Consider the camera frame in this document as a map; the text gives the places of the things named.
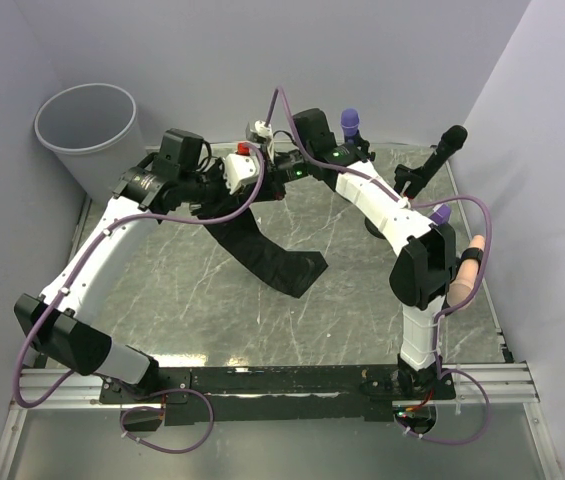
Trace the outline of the black trash bag roll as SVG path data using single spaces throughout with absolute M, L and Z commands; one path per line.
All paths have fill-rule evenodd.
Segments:
M 217 243 L 251 274 L 272 289 L 301 298 L 328 268 L 319 251 L 285 250 L 266 237 L 252 213 L 205 229 Z

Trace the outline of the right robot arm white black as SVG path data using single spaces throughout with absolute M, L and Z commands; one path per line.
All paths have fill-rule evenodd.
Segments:
M 425 393 L 441 394 L 445 375 L 438 352 L 438 315 L 457 270 L 456 235 L 451 226 L 437 225 L 414 211 L 409 200 L 452 155 L 452 149 L 440 144 L 420 169 L 399 166 L 395 185 L 389 185 L 376 171 L 370 145 L 359 134 L 356 111 L 342 115 L 342 144 L 336 142 L 320 109 L 286 117 L 309 174 L 360 210 L 397 256 L 389 284 L 403 312 L 400 390 L 415 399 Z

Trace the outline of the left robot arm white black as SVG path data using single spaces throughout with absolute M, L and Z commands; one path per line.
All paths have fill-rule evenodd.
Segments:
M 24 294 L 16 301 L 14 312 L 25 335 L 13 378 L 19 404 L 35 405 L 20 393 L 23 358 L 29 350 L 71 373 L 116 379 L 138 402 L 156 396 L 158 361 L 115 342 L 92 323 L 129 257 L 161 223 L 172 220 L 172 211 L 184 203 L 217 204 L 230 192 L 231 161 L 202 160 L 205 147 L 205 141 L 190 132 L 167 131 L 158 151 L 122 174 L 96 228 L 64 270 L 40 294 Z

